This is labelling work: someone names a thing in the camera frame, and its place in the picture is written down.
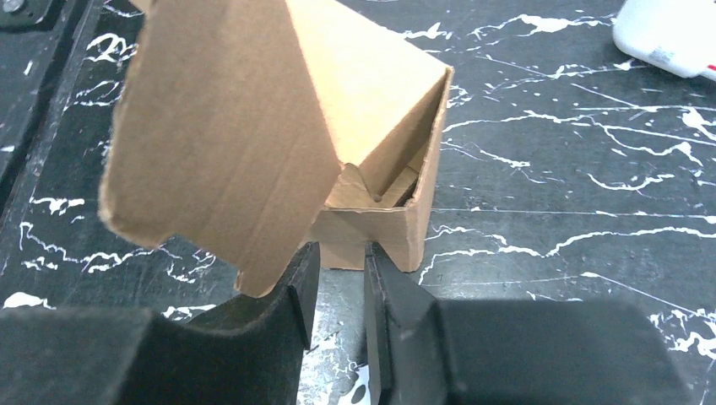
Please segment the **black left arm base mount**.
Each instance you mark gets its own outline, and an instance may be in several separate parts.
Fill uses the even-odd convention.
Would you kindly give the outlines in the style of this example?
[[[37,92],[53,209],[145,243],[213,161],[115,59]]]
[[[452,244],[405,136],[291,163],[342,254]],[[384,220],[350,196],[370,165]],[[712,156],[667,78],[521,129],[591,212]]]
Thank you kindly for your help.
[[[62,0],[1,0],[1,31],[49,30],[65,4]]]

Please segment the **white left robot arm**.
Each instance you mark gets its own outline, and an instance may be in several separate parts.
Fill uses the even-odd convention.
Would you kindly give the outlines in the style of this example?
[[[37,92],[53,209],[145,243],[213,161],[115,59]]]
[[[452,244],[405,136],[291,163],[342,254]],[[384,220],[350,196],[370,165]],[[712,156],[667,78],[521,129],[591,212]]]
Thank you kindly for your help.
[[[612,39],[620,51],[680,78],[715,80],[714,1],[625,1]]]

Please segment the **brown cardboard box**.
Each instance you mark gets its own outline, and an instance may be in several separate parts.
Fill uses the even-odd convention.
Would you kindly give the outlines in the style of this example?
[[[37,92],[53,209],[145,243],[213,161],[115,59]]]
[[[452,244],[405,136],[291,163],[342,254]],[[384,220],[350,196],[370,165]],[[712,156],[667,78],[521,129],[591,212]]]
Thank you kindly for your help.
[[[261,297],[305,243],[361,270],[364,246],[423,260],[453,69],[336,1],[139,1],[114,109],[105,226],[180,235]]]

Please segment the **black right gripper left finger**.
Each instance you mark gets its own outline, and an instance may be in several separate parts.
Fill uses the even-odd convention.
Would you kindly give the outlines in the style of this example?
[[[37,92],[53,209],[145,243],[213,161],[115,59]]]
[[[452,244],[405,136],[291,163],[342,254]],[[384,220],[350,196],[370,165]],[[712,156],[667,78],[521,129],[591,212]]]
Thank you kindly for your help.
[[[293,404],[310,347],[320,247],[270,294],[179,323],[146,308],[1,312],[4,404]]]

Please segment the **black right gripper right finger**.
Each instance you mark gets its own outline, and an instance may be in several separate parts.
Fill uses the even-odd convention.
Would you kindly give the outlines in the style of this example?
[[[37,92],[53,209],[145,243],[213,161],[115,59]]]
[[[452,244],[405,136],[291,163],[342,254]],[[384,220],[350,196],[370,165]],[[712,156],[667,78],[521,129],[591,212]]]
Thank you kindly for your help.
[[[619,301],[438,298],[369,242],[374,404],[686,404],[660,333]]]

